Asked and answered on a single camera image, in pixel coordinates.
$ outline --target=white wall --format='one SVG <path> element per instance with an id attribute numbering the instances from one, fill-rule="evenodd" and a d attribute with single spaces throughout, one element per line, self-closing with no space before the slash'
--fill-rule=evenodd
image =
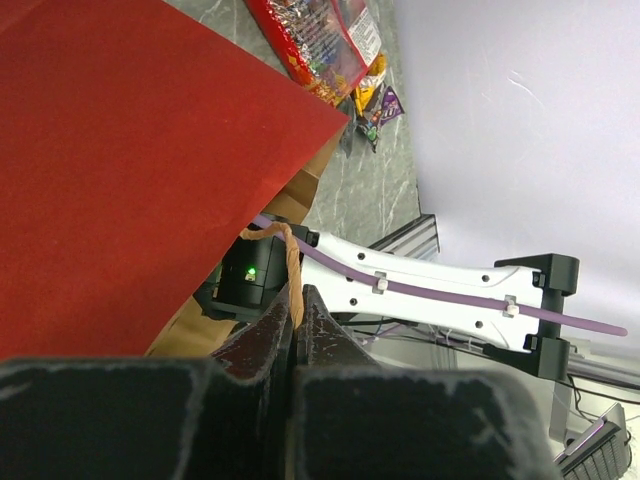
<path id="1" fill-rule="evenodd" d="M 588 338 L 637 344 L 640 2 L 399 0 L 396 10 L 440 261 L 578 257 L 566 313 L 631 330 Z"/>

